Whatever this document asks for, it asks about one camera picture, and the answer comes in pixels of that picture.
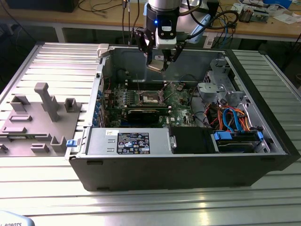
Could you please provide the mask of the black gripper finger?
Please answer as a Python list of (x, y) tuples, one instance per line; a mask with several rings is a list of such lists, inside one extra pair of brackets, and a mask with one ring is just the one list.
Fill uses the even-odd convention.
[(155, 44), (154, 32), (145, 29), (134, 31), (137, 46), (141, 52), (146, 56), (146, 65), (149, 66), (152, 62), (152, 50)]
[(187, 43), (187, 34), (178, 34), (175, 37), (161, 37), (161, 49), (164, 56), (163, 68), (161, 71), (166, 71), (168, 66), (177, 60), (182, 50)]

